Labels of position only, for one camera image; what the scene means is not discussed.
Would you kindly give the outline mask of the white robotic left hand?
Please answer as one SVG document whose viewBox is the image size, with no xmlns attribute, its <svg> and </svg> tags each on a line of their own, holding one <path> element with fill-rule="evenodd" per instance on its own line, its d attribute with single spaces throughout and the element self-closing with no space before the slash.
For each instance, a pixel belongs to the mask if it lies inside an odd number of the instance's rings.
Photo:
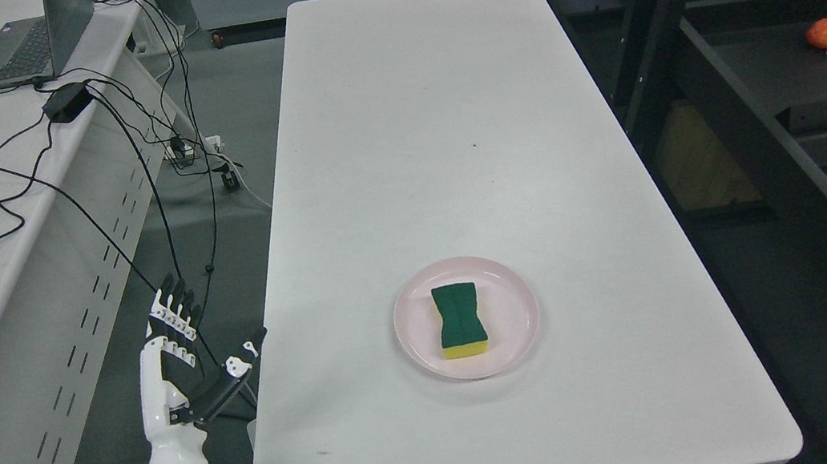
<svg viewBox="0 0 827 464">
<path fill-rule="evenodd" d="M 209 464 L 204 455 L 206 428 L 248 377 L 260 368 L 267 329 L 261 327 L 216 367 L 194 393 L 175 383 L 176 369 L 198 362 L 201 307 L 184 280 L 165 275 L 146 319 L 146 340 L 139 353 L 143 433 L 151 447 L 147 464 Z"/>
</svg>

